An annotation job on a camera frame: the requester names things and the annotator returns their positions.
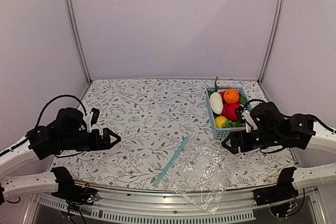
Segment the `lemon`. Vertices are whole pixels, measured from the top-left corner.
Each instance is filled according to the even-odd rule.
[[[222,124],[226,123],[227,118],[225,116],[218,116],[215,118],[216,127],[222,129]]]

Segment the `white eggplant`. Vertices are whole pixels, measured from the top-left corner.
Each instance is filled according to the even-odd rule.
[[[210,95],[210,106],[212,111],[220,115],[223,111],[223,102],[222,102],[222,97],[218,92],[212,93]]]

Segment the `clear plastic bag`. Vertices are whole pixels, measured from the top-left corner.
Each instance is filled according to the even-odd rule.
[[[223,152],[189,139],[157,188],[181,194],[215,214],[235,168],[233,161],[225,159]]]

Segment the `basket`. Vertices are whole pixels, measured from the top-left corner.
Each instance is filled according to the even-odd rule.
[[[246,97],[246,95],[244,93],[244,89],[239,88],[239,87],[218,87],[217,92],[224,92],[225,90],[228,90],[228,89],[235,89],[235,90],[238,91],[240,96]],[[205,101],[206,101],[206,106],[208,108],[208,113],[209,113],[209,117],[210,117],[210,123],[211,123],[212,133],[214,135],[214,139],[226,138],[227,136],[229,136],[230,132],[232,132],[232,131],[243,131],[243,130],[245,130],[245,127],[223,128],[223,129],[219,129],[219,128],[216,127],[215,114],[212,111],[211,106],[210,106],[210,99],[209,99],[208,91],[215,91],[215,87],[208,87],[208,88],[206,88],[206,92],[205,92],[205,96],[206,96]],[[251,106],[250,105],[247,106],[247,110],[251,111]]]

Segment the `floral tablecloth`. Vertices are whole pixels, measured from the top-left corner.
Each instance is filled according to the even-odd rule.
[[[254,81],[220,80],[218,85],[242,87],[248,99],[266,99]],[[221,150],[225,160],[236,161],[227,189],[276,183],[281,169],[294,165],[290,152],[233,155],[222,148],[213,139],[205,104],[205,88],[212,86],[212,80],[94,81],[83,103],[88,111],[100,110],[95,127],[109,127],[122,141],[111,150],[54,158],[52,167],[64,166],[74,179],[100,186],[154,189],[151,184],[188,136],[189,141]]]

